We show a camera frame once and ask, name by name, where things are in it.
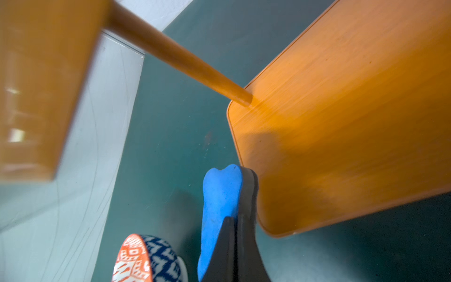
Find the orange wooden two-tier shelf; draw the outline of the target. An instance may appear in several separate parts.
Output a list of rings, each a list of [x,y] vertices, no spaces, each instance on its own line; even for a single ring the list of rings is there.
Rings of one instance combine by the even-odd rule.
[[[335,1],[245,88],[115,1],[2,1],[3,182],[54,178],[103,29],[229,98],[271,236],[451,189],[449,1]]]

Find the orange geometric pattern bowl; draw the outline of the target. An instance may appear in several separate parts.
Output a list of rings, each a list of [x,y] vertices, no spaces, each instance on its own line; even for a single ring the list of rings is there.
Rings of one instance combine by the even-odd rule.
[[[187,282],[187,268],[171,245],[158,237],[129,235],[113,269],[113,282]]]

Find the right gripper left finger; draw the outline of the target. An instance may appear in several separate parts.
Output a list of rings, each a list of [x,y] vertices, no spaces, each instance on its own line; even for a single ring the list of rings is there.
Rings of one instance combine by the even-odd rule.
[[[232,217],[223,220],[213,255],[202,282],[235,281],[236,231]]]

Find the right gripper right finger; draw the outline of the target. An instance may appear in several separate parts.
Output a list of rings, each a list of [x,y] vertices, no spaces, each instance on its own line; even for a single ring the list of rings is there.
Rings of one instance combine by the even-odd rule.
[[[270,282],[256,243],[255,225],[238,216],[237,272],[239,282]]]

